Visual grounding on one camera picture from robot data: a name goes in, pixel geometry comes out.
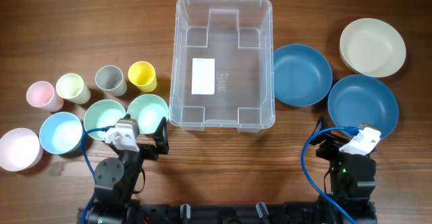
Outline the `dark blue bowl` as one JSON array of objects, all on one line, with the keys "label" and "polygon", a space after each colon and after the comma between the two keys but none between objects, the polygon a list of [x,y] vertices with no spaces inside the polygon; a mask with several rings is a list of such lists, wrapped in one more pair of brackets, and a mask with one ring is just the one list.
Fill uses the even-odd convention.
[{"label": "dark blue bowl", "polygon": [[389,136],[399,120],[399,106],[393,92],[380,80],[364,75],[342,78],[331,89],[327,110],[338,127],[367,123]]},{"label": "dark blue bowl", "polygon": [[274,58],[274,93],[294,107],[314,105],[324,99],[333,84],[328,60],[316,49],[303,44],[278,48]]}]

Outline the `mint green small bowl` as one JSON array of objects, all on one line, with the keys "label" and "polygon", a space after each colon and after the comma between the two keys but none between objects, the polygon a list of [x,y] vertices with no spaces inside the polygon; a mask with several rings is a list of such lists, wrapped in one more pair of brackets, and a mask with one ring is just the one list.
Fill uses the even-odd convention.
[{"label": "mint green small bowl", "polygon": [[105,99],[91,105],[84,116],[84,129],[89,131],[115,123],[126,115],[125,108],[117,101]]}]

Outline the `grey cup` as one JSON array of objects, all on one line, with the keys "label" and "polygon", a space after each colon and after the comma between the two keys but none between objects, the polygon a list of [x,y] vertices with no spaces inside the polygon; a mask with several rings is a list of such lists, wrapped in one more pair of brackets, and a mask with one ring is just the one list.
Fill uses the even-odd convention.
[{"label": "grey cup", "polygon": [[127,91],[123,72],[115,65],[106,65],[95,75],[96,85],[113,96],[122,96]]}]

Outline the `light blue small bowl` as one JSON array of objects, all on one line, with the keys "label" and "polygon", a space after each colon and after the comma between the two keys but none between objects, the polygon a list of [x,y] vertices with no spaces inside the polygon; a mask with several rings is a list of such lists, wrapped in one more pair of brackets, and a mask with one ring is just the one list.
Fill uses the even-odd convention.
[{"label": "light blue small bowl", "polygon": [[41,146],[54,155],[67,154],[80,146],[84,133],[81,121],[72,113],[52,114],[42,124],[39,132]]}]

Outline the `beige bowl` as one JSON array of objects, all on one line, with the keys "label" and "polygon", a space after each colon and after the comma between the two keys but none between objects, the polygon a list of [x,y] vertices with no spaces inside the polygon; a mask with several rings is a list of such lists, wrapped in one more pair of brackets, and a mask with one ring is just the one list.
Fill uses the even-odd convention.
[{"label": "beige bowl", "polygon": [[384,78],[398,72],[406,60],[406,45],[390,24],[361,18],[349,23],[340,36],[340,56],[357,74]]}]

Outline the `cream cup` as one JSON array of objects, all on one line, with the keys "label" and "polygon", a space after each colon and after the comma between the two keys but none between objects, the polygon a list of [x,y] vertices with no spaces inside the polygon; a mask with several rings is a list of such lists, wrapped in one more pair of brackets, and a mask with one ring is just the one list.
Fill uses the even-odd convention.
[{"label": "cream cup", "polygon": [[82,105],[89,101],[90,90],[78,74],[65,74],[56,83],[57,94],[68,101]]}]

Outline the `pink cup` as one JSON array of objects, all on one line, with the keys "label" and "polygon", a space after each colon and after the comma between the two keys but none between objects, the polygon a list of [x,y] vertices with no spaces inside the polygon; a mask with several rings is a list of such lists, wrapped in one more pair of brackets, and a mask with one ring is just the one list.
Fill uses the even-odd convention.
[{"label": "pink cup", "polygon": [[53,85],[46,81],[32,84],[27,90],[26,100],[31,106],[50,112],[60,110],[64,104]]}]

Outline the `pale pink small bowl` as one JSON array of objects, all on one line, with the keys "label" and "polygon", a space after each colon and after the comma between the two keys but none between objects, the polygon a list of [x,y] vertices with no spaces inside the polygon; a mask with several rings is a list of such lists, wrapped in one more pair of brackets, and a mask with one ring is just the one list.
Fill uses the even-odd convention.
[{"label": "pale pink small bowl", "polygon": [[16,128],[1,138],[1,167],[21,171],[35,166],[43,155],[38,136],[27,128]]}]

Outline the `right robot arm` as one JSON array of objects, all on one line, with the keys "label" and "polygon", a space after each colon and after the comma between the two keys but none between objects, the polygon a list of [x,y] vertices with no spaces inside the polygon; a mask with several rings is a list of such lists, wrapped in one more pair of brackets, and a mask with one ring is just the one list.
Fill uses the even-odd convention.
[{"label": "right robot arm", "polygon": [[354,155],[342,152],[340,148],[348,143],[330,131],[311,140],[316,156],[329,161],[327,175],[330,177],[331,192],[320,194],[313,207],[312,223],[349,223],[350,220],[332,205],[326,197],[336,202],[357,223],[376,223],[375,205],[370,202],[375,189],[376,162],[370,155]]}]

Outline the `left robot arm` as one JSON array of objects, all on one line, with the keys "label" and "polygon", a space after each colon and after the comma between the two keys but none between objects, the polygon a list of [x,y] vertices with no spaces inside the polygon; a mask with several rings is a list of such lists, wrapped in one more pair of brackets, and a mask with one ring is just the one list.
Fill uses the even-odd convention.
[{"label": "left robot arm", "polygon": [[163,117],[157,126],[154,144],[136,142],[140,133],[138,122],[129,114],[119,119],[115,125],[86,131],[81,138],[93,132],[103,132],[105,142],[117,154],[116,158],[101,161],[90,173],[94,179],[94,193],[87,205],[80,209],[77,222],[86,223],[150,223],[149,214],[141,207],[138,200],[133,200],[136,182],[145,172],[142,164],[145,160],[156,161],[159,155],[169,152],[167,119]]}]

